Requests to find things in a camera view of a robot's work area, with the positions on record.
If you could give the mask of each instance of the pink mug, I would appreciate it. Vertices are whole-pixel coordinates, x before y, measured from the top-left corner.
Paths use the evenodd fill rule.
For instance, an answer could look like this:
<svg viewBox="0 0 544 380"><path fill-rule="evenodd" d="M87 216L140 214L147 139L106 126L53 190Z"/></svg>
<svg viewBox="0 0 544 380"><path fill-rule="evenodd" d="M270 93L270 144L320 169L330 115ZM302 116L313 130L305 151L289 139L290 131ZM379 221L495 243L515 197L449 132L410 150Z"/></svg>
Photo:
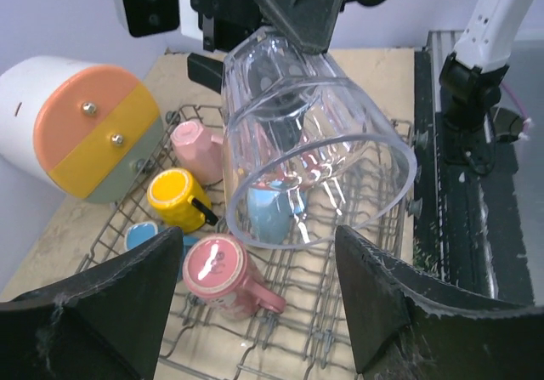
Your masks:
<svg viewBox="0 0 544 380"><path fill-rule="evenodd" d="M173 151L182 167L201 185L223 178L223 137L198 121L180 123L170 135Z"/></svg>
<svg viewBox="0 0 544 380"><path fill-rule="evenodd" d="M198 298L233 319L247 318L261 307L278 314L286 307L286 300L265 286L257 265L232 235L199 240L185 257L183 277Z"/></svg>

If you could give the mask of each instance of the wooden surface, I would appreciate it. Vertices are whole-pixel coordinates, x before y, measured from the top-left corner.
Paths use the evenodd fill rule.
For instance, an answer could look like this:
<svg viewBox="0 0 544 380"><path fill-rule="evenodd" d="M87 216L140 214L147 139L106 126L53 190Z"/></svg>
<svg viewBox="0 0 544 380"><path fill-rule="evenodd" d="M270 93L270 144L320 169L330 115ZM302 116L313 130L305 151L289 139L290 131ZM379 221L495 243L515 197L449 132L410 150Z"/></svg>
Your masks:
<svg viewBox="0 0 544 380"><path fill-rule="evenodd" d="M413 122L413 50L336 50L332 54L388 117ZM159 58L145 78L144 83L156 98L163 115L183 104L221 104L219 95L191 82L186 71L186 56L169 54ZM22 292L74 274L110 213L110 206L67 197L4 289L1 299L10 300ZM411 260L412 227L408 218L403 240L403 259L408 261Z"/></svg>

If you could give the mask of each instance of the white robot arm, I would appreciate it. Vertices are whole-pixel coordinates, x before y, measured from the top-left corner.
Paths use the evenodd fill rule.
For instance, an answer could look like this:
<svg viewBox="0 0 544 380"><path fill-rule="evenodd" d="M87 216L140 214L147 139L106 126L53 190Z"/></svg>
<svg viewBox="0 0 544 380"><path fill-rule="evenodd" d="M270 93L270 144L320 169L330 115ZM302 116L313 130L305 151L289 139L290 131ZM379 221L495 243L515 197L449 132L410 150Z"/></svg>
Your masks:
<svg viewBox="0 0 544 380"><path fill-rule="evenodd" d="M478 0L467 29L445 61L440 84L452 95L446 123L473 131L501 99L513 40L533 0Z"/></svg>
<svg viewBox="0 0 544 380"><path fill-rule="evenodd" d="M482 73L503 67L533 0L478 0L467 29L454 47L456 59Z"/></svg>

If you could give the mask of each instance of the mug handle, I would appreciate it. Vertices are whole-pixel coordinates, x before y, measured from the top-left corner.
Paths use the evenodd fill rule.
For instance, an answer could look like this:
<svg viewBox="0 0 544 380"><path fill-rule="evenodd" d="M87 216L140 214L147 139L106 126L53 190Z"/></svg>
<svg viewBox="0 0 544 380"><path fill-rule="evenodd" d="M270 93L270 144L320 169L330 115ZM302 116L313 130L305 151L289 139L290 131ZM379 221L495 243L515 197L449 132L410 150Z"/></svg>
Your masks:
<svg viewBox="0 0 544 380"><path fill-rule="evenodd" d="M202 203L196 197L191 197L190 204L195 206L196 210L204 214L204 217L206 218L206 223L210 225L215 225L218 223L218 216L216 216L211 209L207 208L204 203Z"/></svg>
<svg viewBox="0 0 544 380"><path fill-rule="evenodd" d="M219 136L215 133L212 133L212 143L223 145L223 136Z"/></svg>
<svg viewBox="0 0 544 380"><path fill-rule="evenodd" d="M256 282L253 278L247 277L243 286L258 299L258 304L261 307L276 314L281 314L285 310L287 301L277 293Z"/></svg>

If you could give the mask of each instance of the black handle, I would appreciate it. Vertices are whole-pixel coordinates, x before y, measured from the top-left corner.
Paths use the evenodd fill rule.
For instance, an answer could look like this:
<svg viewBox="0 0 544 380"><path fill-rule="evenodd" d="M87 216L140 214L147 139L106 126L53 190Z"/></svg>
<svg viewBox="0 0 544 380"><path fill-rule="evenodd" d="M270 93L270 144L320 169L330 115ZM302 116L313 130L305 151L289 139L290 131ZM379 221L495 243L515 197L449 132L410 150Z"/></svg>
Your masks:
<svg viewBox="0 0 544 380"><path fill-rule="evenodd" d="M221 94L223 62L191 53L187 57L187 76L192 82Z"/></svg>
<svg viewBox="0 0 544 380"><path fill-rule="evenodd" d="M195 206L199 212L204 214L204 217L206 217L206 223L210 225L215 225L218 223L218 216L216 216L213 211L207 208L200 200L194 198L190 204Z"/></svg>

